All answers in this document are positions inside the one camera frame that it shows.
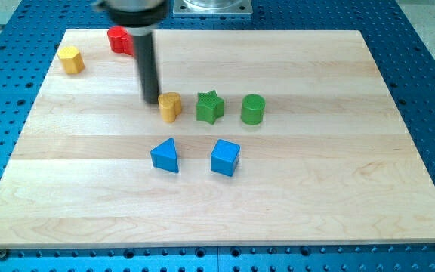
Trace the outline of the silver black robot arm end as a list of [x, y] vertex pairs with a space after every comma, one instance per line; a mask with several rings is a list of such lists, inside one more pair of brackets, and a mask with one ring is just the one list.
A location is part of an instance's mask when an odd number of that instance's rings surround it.
[[96, 0], [91, 6], [106, 12], [114, 24], [125, 27], [133, 36], [149, 34], [168, 15], [167, 0]]

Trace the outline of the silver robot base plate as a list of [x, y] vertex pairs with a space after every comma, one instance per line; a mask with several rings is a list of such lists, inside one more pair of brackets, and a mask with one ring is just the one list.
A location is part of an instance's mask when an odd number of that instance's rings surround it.
[[251, 15], [252, 0], [174, 0], [173, 14], [178, 15]]

